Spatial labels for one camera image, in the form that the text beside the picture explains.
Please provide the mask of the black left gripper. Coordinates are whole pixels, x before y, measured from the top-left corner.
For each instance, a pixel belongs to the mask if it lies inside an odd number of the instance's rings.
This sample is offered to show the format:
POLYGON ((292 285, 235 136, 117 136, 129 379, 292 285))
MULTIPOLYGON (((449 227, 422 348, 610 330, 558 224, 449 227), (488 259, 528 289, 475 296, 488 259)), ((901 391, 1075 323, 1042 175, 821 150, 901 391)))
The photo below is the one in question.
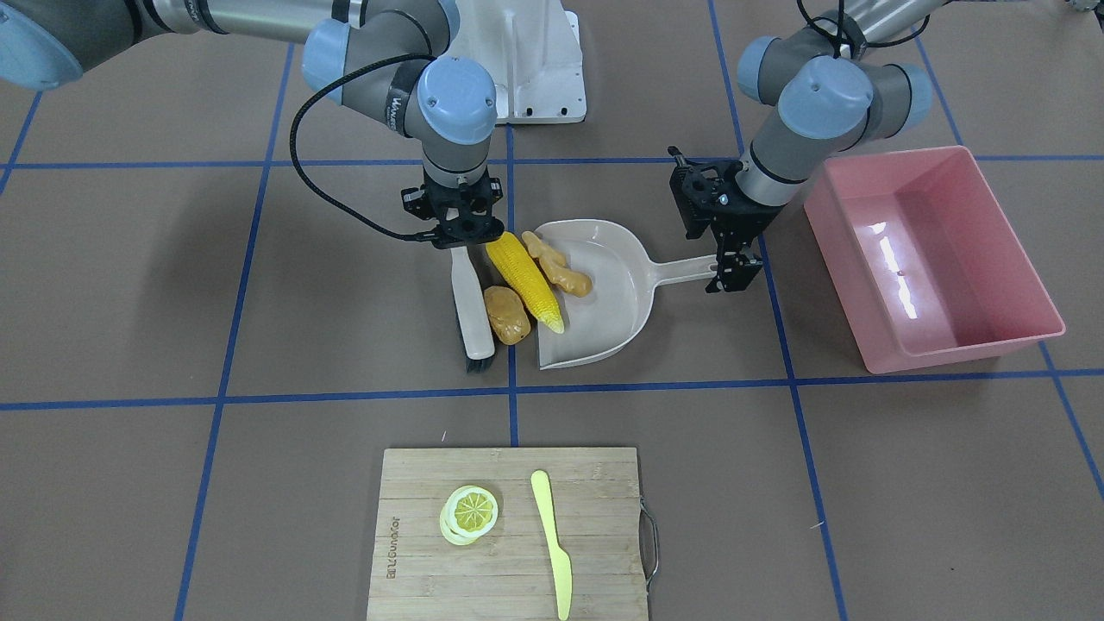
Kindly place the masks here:
POLYGON ((745 291, 757 278, 762 257, 743 248, 769 227, 781 207, 761 204, 737 187, 737 173, 745 169, 740 159, 696 161, 678 147, 670 147, 668 154, 675 158, 669 185, 686 238, 699 239, 709 229, 718 244, 705 293, 745 291))

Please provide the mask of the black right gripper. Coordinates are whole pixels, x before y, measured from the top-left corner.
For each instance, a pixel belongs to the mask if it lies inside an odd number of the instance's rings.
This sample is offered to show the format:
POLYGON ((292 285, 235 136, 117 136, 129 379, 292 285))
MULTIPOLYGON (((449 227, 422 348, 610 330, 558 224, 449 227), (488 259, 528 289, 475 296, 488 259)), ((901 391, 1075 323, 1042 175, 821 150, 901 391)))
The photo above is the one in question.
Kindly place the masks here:
POLYGON ((505 233, 505 224, 492 214, 493 206, 502 198, 500 179, 484 172, 480 179, 457 188, 438 185, 424 177, 424 185, 403 189, 403 208, 410 215, 436 225, 414 235, 417 242, 429 242, 438 250, 480 245, 493 242, 505 233))

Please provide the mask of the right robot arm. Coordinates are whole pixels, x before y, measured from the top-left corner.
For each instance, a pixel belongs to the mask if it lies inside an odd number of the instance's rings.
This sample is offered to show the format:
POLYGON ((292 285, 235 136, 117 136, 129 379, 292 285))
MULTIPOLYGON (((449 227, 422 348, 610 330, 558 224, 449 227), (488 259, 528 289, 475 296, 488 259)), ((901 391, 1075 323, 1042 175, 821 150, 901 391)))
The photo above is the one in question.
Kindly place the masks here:
POLYGON ((421 145, 424 178, 402 192, 427 231, 388 235, 434 248, 499 239, 501 182, 486 170, 497 123, 496 88, 481 63, 449 49, 461 32, 455 1, 4 1, 3 81, 33 91, 82 78, 145 41, 209 33, 296 44, 312 94, 289 129, 304 185, 298 133, 323 99, 421 145))

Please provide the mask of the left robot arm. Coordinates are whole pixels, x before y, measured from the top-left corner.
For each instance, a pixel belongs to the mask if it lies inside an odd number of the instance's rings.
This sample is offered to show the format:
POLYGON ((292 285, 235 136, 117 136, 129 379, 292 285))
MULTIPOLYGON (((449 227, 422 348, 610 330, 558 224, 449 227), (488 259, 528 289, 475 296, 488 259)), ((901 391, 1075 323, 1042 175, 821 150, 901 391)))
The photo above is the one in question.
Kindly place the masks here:
POLYGON ((762 36, 737 61, 737 87, 769 106, 769 118, 740 157, 696 161, 677 147, 669 185, 686 236, 711 232, 709 293, 744 291, 762 270, 750 244, 803 189, 825 159, 919 125, 933 103, 926 71, 868 66, 873 48, 906 43, 938 1, 840 1, 788 38, 762 36))

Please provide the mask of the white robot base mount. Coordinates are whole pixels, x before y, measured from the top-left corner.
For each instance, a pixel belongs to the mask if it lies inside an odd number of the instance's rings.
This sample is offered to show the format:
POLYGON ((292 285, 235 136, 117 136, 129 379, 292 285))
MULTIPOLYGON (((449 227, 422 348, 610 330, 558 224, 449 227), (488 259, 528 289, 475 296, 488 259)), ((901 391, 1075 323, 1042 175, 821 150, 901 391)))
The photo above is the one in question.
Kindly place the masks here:
POLYGON ((561 1, 459 1, 449 54, 492 75, 497 125, 578 123, 587 117, 578 15, 561 1))

